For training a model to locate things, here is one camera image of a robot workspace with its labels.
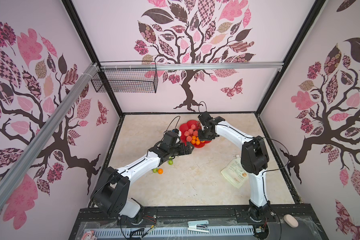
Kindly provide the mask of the red flower fruit bowl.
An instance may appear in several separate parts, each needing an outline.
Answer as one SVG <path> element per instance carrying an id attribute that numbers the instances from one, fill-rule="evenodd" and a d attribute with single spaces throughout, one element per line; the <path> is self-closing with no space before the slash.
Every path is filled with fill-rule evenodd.
<path id="1" fill-rule="evenodd" d="M 199 133 L 202 130 L 202 125 L 199 121 L 190 120 L 180 126 L 181 141 L 183 143 L 191 143 L 195 148 L 202 148 L 210 141 L 201 141 Z"/>

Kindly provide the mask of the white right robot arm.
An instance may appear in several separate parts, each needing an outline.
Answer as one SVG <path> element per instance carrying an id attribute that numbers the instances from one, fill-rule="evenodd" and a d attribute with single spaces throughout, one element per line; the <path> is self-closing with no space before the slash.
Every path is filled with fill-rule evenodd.
<path id="1" fill-rule="evenodd" d="M 262 137 L 253 137 L 233 127 L 222 117 L 213 118 L 208 112 L 198 115 L 202 130 L 199 139 L 212 141 L 224 137 L 241 150 L 241 165 L 249 174 L 251 197 L 249 216 L 260 222 L 271 211 L 266 191 L 266 171 L 270 160 Z"/>

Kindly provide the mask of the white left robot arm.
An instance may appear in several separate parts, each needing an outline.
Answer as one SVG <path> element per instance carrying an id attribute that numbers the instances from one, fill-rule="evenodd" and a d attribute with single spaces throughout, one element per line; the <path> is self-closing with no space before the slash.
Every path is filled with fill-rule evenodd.
<path id="1" fill-rule="evenodd" d="M 149 171 L 160 167 L 170 158 L 190 155 L 195 146 L 183 143 L 179 130 L 164 133 L 163 138 L 138 160 L 124 167 L 108 167 L 98 179 L 88 209 L 91 205 L 98 207 L 98 213 L 105 213 L 110 218 L 126 216 L 139 222 L 143 218 L 144 207 L 137 201 L 128 198 L 131 184 Z"/>

